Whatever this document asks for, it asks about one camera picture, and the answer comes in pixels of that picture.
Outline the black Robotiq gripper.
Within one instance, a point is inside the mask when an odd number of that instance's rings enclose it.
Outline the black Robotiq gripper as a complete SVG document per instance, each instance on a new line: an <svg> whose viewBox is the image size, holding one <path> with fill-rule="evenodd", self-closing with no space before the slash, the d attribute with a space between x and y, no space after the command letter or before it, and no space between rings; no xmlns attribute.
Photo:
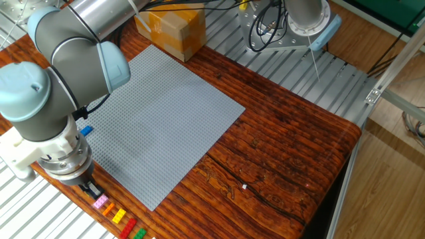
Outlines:
<svg viewBox="0 0 425 239"><path fill-rule="evenodd" d="M78 185L82 192L87 196L93 199L98 199L104 194L104 189L94 182L94 178L92 176L93 171L94 164L91 163L81 172L76 171L72 175L62 175L59 181L68 186Z"/></svg>

